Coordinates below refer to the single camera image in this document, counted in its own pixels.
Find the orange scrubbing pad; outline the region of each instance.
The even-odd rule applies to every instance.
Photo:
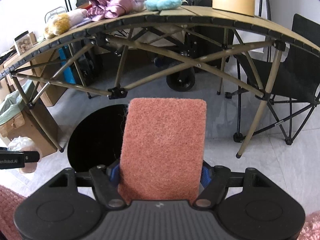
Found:
[[[136,98],[128,108],[118,191],[134,199],[197,198],[203,162],[206,102]]]

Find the wooden table top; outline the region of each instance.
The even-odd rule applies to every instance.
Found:
[[[73,30],[69,30],[68,32],[54,37],[53,39],[38,43],[30,50],[17,57],[12,61],[10,66],[0,72],[0,80],[11,71],[37,57],[40,53],[61,48],[64,45],[85,39],[86,37],[92,37],[98,32],[110,33],[115,30],[122,30],[130,27],[147,27],[159,24],[189,24],[240,29],[285,41],[289,44],[307,50],[318,57],[320,56],[320,47],[299,34],[264,18],[215,10],[211,7],[181,6],[173,10],[155,12],[144,10],[140,13],[133,13],[119,18],[92,22]]]

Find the gray floor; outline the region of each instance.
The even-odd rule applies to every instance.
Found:
[[[101,81],[94,87],[113,87],[115,71],[112,68],[103,74]],[[130,68],[125,73],[122,84],[128,84],[156,71],[153,65]],[[236,76],[233,58],[227,64],[226,72]],[[242,73],[242,79],[246,80],[244,73]],[[218,77],[214,75],[198,73],[195,87],[189,92],[179,93],[172,91],[166,85],[165,78],[161,78],[130,91],[127,98],[118,100],[109,100],[101,96],[89,100],[85,93],[69,89],[54,107],[49,108],[49,111],[62,130],[60,142],[65,146],[77,124],[87,115],[102,107],[129,103],[132,98],[136,97],[202,98],[207,102],[208,107],[204,159],[209,164],[224,165],[232,171],[239,172],[243,172],[247,167],[255,167],[300,202],[306,213],[320,210],[320,171],[318,168],[320,164],[320,142],[318,140],[320,138],[320,111],[315,109],[292,146],[285,144],[279,127],[275,127],[253,137],[243,157],[238,160],[235,154],[240,144],[234,143],[232,139],[237,123],[237,97],[228,100],[223,96],[224,91],[234,91],[237,87],[225,81],[221,95],[217,96],[218,80]],[[243,134],[248,130],[258,105],[259,101],[252,94],[243,95],[241,125]],[[303,106],[303,104],[295,104],[293,110],[298,110]],[[276,105],[275,110],[280,118],[289,114],[289,106],[285,104]],[[293,130],[298,129],[305,116],[306,114],[302,114],[295,117]],[[266,110],[259,128],[273,122],[273,116]],[[284,124],[284,127],[288,130],[287,123]],[[0,184],[28,196],[53,175],[68,166],[66,150],[63,153],[57,152],[44,158],[33,174],[22,175],[17,170],[0,171]],[[79,191],[92,196],[92,192],[87,188],[80,188]],[[239,189],[231,190],[230,194],[237,191]]]

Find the folding chair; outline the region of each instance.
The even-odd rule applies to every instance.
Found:
[[[302,17],[299,14],[295,14],[293,17],[292,30],[301,36],[309,39],[314,44],[320,45],[320,25]],[[263,87],[266,86],[268,76],[270,73],[272,63],[264,62],[260,60],[255,60],[248,57],[248,55],[235,55],[237,59],[237,71],[238,79],[240,79],[240,65],[244,69],[247,75],[247,83],[251,84],[257,88],[260,86],[255,78],[254,72],[252,70],[255,67],[258,75],[260,76]],[[320,59],[303,49],[299,49],[295,46],[290,46],[288,57],[283,63],[280,63],[279,71],[276,76],[275,84],[271,91],[273,95],[272,98],[268,99],[267,106],[270,109],[272,115],[276,119],[276,122],[264,127],[258,131],[255,131],[253,135],[262,133],[269,130],[275,126],[279,126],[287,145],[291,145],[293,140],[300,133],[309,117],[311,116],[315,107],[320,103],[320,93],[316,96],[316,90],[320,84]],[[240,133],[240,121],[241,121],[241,94],[247,92],[242,88],[238,88],[237,91],[233,93],[226,92],[226,98],[232,98],[233,95],[238,95],[238,123],[237,132],[234,134],[233,139],[235,142],[242,142],[245,138]],[[288,97],[289,100],[275,101],[276,96]],[[272,105],[289,103],[290,115],[286,118],[279,119]],[[300,109],[299,111],[292,113],[293,103],[309,103],[308,106]],[[304,119],[297,132],[292,136],[292,118],[298,114],[303,113],[309,109],[307,117]],[[288,121],[289,124],[289,134],[285,132],[282,123]]]

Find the yellow plush toy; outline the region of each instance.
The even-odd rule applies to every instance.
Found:
[[[86,16],[86,9],[75,9],[70,12],[60,13],[48,21],[44,28],[44,37],[48,40],[63,34],[72,26],[81,23]]]

